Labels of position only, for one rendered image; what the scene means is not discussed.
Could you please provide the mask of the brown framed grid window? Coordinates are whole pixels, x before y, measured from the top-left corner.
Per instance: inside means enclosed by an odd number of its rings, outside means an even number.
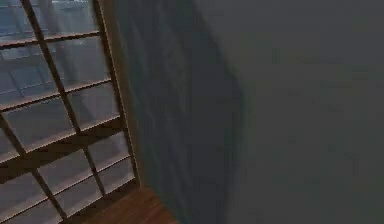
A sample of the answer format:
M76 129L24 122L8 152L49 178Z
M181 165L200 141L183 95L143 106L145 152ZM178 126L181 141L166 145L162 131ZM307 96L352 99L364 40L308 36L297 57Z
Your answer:
M137 183L101 0L0 0L0 224L69 224Z

